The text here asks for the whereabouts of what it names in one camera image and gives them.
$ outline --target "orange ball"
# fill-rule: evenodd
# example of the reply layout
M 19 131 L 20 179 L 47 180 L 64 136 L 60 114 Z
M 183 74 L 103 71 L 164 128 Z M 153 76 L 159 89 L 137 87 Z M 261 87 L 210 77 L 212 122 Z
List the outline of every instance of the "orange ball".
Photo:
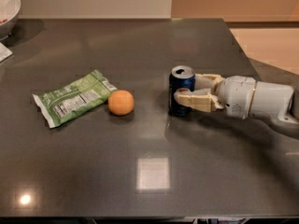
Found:
M 129 91 L 114 91 L 108 98 L 108 108 L 117 116 L 124 116 L 134 109 L 134 98 Z

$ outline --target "bowl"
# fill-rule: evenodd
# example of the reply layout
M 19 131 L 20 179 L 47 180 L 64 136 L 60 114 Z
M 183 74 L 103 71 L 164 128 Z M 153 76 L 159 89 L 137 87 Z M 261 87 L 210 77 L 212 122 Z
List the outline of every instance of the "bowl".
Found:
M 21 0 L 0 0 L 0 41 L 8 38 L 21 9 Z

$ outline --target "blue soda can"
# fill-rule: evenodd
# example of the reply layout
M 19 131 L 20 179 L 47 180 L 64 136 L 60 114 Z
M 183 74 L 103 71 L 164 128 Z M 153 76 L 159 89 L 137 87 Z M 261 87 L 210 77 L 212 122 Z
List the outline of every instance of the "blue soda can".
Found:
M 169 113 L 175 116 L 186 116 L 192 110 L 189 107 L 179 105 L 174 93 L 177 89 L 187 88 L 194 91 L 195 73 L 186 65 L 179 65 L 172 69 L 169 76 Z

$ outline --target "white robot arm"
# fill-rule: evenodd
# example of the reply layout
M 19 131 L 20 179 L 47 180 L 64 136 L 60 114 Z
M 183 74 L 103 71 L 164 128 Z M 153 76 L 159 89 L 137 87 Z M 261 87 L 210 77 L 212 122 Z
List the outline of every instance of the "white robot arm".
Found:
M 205 112 L 223 109 L 231 118 L 262 119 L 281 133 L 299 136 L 299 87 L 219 75 L 196 75 L 195 85 L 193 92 L 177 90 L 176 101 Z

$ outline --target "green snack bag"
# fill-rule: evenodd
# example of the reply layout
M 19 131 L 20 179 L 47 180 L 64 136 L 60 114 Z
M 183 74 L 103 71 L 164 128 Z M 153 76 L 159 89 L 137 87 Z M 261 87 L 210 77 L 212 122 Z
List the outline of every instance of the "green snack bag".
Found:
M 50 128 L 81 116 L 104 103 L 116 88 L 98 71 L 44 94 L 33 94 Z

